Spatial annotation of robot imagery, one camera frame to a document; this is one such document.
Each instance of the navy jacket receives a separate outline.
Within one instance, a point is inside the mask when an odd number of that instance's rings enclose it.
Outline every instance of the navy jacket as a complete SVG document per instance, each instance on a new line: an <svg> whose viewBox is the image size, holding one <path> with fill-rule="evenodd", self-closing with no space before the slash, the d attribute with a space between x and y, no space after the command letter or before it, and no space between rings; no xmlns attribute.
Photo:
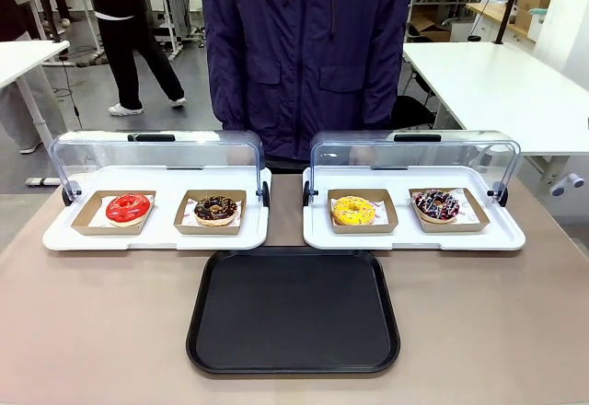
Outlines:
<svg viewBox="0 0 589 405"><path fill-rule="evenodd" d="M202 0L213 111L273 156L378 129L397 98L409 0Z"/></svg>

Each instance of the display case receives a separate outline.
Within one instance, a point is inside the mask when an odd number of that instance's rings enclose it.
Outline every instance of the display case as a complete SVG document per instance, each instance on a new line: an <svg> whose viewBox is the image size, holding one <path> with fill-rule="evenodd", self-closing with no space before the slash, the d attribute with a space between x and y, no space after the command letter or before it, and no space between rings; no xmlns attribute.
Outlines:
<svg viewBox="0 0 589 405"><path fill-rule="evenodd" d="M520 249L524 233L506 208L519 155L519 145L496 132L321 133L303 174L305 240L319 249ZM390 195L392 232L342 233L333 210L340 200L330 195L372 190ZM438 193L460 202L445 224L420 216L420 194Z"/></svg>
<svg viewBox="0 0 589 405"><path fill-rule="evenodd" d="M49 153L66 207L43 235L48 249L253 249L266 238L271 173L254 133L80 131ZM127 193L153 205L140 228L101 224L106 198ZM233 228L190 229L186 204L213 196L239 199Z"/></svg>

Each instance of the jacket zipper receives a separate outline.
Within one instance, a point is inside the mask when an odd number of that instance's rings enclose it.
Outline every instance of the jacket zipper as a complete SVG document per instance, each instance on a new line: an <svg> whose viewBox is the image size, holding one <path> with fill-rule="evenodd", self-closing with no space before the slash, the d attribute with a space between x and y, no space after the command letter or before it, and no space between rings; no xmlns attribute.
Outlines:
<svg viewBox="0 0 589 405"><path fill-rule="evenodd" d="M297 75L297 96L296 109L294 110L294 154L298 156L298 149L301 143L301 120L303 113L303 44L305 42L305 22L306 22L306 0L301 0L301 18L299 21L299 40L298 40L298 59L296 61Z"/></svg>

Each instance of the yellow glazed donut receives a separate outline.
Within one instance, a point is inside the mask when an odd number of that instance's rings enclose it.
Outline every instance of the yellow glazed donut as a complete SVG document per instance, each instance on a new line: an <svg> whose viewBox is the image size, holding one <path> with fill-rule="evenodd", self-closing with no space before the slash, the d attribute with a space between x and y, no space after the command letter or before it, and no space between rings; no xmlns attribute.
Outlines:
<svg viewBox="0 0 589 405"><path fill-rule="evenodd" d="M343 226L367 226L375 220L375 207L364 198L344 196L335 202L333 217Z"/></svg>

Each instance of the donut icing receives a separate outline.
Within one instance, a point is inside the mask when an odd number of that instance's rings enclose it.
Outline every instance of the donut icing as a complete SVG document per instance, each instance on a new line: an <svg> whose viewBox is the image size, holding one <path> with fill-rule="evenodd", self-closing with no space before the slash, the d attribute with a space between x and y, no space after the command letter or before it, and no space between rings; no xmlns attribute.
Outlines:
<svg viewBox="0 0 589 405"><path fill-rule="evenodd" d="M425 215L446 221L456 217L460 210L458 200L447 191L429 190L415 196L415 205Z"/></svg>
<svg viewBox="0 0 589 405"><path fill-rule="evenodd" d="M115 223L128 223L145 215L151 203L138 193L121 195L107 206L106 216Z"/></svg>
<svg viewBox="0 0 589 405"><path fill-rule="evenodd" d="M375 207L364 198L344 196L336 201L333 216L338 224L365 226L375 220Z"/></svg>
<svg viewBox="0 0 589 405"><path fill-rule="evenodd" d="M194 213L199 218L207 221L229 218L233 216L236 211L236 202L225 196L203 198L196 203L196 207L194 208Z"/></svg>

